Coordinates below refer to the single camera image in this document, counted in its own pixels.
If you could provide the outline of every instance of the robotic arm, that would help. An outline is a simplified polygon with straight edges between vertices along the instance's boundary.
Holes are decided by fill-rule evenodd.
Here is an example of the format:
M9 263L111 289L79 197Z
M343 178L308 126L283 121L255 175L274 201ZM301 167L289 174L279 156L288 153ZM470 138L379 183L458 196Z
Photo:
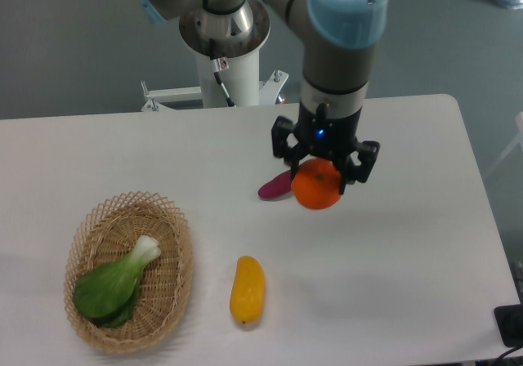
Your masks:
M268 15L257 0L146 1L159 19L181 16L186 43L211 59L248 54L269 33ZM388 0L263 1L305 45L298 121L276 119L273 154L291 167L291 177L308 154L332 161L343 194L346 184L368 180L380 149L376 141L358 141L356 129ZM297 139L292 147L291 134ZM355 152L359 164L351 158Z
M380 145L359 142L356 128L367 92L378 39L385 29L388 0L264 0L304 42L298 122L278 117L273 152L296 174L308 154L328 159L346 184L366 182ZM293 134L297 144L290 147ZM351 154L357 152L357 165Z

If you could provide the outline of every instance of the blue indicator light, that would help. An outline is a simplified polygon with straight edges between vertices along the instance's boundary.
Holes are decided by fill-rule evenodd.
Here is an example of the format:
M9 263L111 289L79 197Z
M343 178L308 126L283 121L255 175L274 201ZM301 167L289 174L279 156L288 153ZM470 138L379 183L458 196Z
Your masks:
M316 131L316 139L322 138L324 136L324 134L325 134L325 130L324 129L318 129Z

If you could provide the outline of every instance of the power cord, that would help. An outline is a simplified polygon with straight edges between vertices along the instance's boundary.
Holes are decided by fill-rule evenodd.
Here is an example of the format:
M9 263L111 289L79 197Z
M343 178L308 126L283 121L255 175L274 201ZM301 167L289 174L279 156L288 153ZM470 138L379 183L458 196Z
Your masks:
M503 362L503 358L505 358L507 355L510 355L512 352L516 352L518 350L521 350L523 346L513 347L510 350L503 352L492 364L492 366L501 366Z
M215 61L218 58L217 55L216 55L216 50L215 49L216 49L216 42L214 41L214 39L209 39L209 53L210 53L210 58L211 58L212 61ZM221 87L221 90L223 91L223 94L226 97L227 105L229 107L236 107L236 103L234 103L233 100L230 98L230 95L229 95L229 92L227 91L226 85L221 80L219 70L216 70L214 72L214 78L215 78L216 83L218 84L218 86Z

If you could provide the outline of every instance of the green leafy vegetable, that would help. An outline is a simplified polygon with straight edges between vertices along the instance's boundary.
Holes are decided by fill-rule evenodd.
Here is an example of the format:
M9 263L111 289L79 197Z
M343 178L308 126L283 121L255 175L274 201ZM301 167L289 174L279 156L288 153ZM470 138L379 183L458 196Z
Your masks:
M131 297L114 313L102 317L100 319L93 319L93 323L99 327L106 328L116 328L119 325L122 325L126 321L132 318L132 312L134 311L134 306L138 302L138 296L140 295L140 283L136 282L134 291L132 292Z
M156 239L142 235L130 253L80 277L73 294L78 312L89 319L110 319L119 315L119 310L126 310L124 306L132 301L144 268L160 255L158 244Z

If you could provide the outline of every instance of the wicker basket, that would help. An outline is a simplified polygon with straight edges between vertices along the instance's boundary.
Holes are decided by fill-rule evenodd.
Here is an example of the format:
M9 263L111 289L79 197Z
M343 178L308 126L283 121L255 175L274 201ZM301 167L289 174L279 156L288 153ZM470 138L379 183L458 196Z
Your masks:
M144 270L132 319L117 328L98 328L73 304L78 277L129 253L141 235L159 241L161 255ZM76 333L107 353L152 346L176 327L190 294L193 258L183 213L158 194L129 193L107 199L80 225L65 274L65 310Z

